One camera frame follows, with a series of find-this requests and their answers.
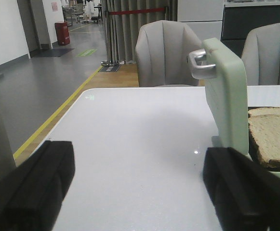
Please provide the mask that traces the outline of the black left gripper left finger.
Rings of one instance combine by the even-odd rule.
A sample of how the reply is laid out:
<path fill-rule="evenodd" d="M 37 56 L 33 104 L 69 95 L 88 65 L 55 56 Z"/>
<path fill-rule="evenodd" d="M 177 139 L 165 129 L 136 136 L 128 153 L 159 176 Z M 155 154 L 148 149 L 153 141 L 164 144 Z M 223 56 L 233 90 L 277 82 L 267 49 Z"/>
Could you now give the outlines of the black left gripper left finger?
<path fill-rule="evenodd" d="M 45 141 L 0 181 L 0 231 L 51 231 L 74 174 L 72 142 Z"/>

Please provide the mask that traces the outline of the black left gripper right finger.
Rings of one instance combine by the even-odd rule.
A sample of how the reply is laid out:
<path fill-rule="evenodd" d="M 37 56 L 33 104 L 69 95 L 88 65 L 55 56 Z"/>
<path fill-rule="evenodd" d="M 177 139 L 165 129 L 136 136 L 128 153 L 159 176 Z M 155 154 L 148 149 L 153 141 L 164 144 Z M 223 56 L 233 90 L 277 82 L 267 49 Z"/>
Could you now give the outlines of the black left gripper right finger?
<path fill-rule="evenodd" d="M 280 231 L 280 178 L 233 148 L 206 151 L 203 181 L 225 231 Z"/>

